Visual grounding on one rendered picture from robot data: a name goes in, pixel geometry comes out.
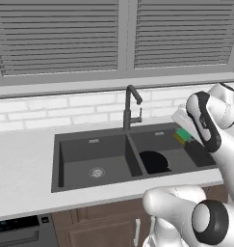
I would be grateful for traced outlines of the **green and yellow sponge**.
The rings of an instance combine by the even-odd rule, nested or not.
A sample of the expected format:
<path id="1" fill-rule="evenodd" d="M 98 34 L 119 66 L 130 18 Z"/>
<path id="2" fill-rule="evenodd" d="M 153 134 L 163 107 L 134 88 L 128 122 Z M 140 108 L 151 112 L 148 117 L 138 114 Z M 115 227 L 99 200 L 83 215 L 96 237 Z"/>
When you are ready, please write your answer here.
<path id="1" fill-rule="evenodd" d="M 187 132 L 184 128 L 179 127 L 175 133 L 174 137 L 177 139 L 177 141 L 181 144 L 185 144 L 191 139 L 191 135 L 189 132 Z"/>

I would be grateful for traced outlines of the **grey window blind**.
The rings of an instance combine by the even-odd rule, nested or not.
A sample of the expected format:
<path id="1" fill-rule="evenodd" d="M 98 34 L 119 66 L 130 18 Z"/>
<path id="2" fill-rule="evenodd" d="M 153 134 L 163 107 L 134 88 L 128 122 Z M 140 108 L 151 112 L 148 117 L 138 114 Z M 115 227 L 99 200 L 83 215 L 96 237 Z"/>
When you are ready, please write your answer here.
<path id="1" fill-rule="evenodd" d="M 4 76 L 117 69 L 118 0 L 0 0 Z"/>
<path id="2" fill-rule="evenodd" d="M 234 0 L 138 0 L 136 69 L 225 65 L 233 43 Z"/>

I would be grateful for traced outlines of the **brown cupboard door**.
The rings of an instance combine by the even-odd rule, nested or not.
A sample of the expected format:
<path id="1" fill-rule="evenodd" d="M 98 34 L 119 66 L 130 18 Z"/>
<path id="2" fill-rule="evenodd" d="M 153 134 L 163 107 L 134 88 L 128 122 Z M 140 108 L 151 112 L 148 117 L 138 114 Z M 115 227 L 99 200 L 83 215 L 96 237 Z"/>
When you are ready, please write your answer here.
<path id="1" fill-rule="evenodd" d="M 141 219 L 138 247 L 142 247 L 150 216 L 141 199 L 52 213 L 59 247 L 134 247 L 137 218 Z"/>
<path id="2" fill-rule="evenodd" d="M 206 197 L 210 200 L 217 200 L 222 203 L 228 201 L 228 193 L 223 184 L 203 187 Z"/>

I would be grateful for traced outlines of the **dark grey dishwasher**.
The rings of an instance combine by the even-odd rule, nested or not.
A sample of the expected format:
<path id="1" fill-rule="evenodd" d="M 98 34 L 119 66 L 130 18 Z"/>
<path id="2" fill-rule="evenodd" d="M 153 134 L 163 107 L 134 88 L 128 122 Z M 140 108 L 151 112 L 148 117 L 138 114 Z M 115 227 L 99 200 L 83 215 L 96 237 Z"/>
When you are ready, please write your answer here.
<path id="1" fill-rule="evenodd" d="M 0 247 L 59 247 L 51 215 L 0 221 Z"/>

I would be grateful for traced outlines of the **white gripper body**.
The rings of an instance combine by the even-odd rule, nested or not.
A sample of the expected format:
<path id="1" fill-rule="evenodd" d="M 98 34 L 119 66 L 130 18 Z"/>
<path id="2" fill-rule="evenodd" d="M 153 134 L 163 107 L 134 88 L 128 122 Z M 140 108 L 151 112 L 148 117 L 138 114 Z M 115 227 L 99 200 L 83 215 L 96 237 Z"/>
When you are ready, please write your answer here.
<path id="1" fill-rule="evenodd" d="M 184 128 L 187 132 L 190 133 L 191 139 L 189 141 L 199 141 L 199 136 L 195 129 L 195 125 L 192 119 L 187 115 L 186 106 L 184 104 L 180 104 L 178 106 L 177 110 L 173 113 L 171 118 L 179 125 L 179 127 Z"/>

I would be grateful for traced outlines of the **grey window frame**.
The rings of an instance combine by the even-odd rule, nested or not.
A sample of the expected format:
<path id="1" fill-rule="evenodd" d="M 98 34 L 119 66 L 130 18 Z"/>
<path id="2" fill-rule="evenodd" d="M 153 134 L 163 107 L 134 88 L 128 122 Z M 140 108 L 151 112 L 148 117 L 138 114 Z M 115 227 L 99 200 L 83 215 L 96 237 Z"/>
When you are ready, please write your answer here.
<path id="1" fill-rule="evenodd" d="M 117 69 L 4 76 L 0 98 L 234 82 L 234 43 L 227 64 L 159 69 L 134 67 L 138 0 L 118 0 Z"/>

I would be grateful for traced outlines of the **dark grey double sink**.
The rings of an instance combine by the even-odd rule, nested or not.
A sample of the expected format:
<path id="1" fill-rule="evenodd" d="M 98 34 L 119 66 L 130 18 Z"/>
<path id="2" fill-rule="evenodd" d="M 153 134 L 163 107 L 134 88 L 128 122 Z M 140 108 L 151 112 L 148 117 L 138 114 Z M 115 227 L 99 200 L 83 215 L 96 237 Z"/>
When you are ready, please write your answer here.
<path id="1" fill-rule="evenodd" d="M 54 140 L 51 191 L 120 183 L 215 169 L 215 161 L 193 140 L 180 144 L 177 123 L 57 134 Z M 149 174 L 142 151 L 157 151 L 169 163 L 169 172 Z"/>

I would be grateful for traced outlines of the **black tap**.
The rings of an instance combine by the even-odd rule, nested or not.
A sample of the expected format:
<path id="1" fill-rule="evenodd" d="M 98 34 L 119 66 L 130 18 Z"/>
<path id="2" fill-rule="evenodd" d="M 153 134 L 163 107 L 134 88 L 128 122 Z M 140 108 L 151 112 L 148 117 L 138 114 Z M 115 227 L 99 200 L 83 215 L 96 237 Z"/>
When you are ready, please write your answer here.
<path id="1" fill-rule="evenodd" d="M 142 97 L 137 92 L 136 88 L 133 85 L 128 85 L 126 88 L 125 94 L 125 108 L 123 111 L 123 130 L 128 131 L 130 129 L 131 124 L 141 123 L 143 121 L 142 116 L 138 116 L 136 118 L 131 117 L 131 109 L 130 109 L 130 100 L 131 96 L 135 98 L 138 105 L 141 105 L 143 102 Z"/>

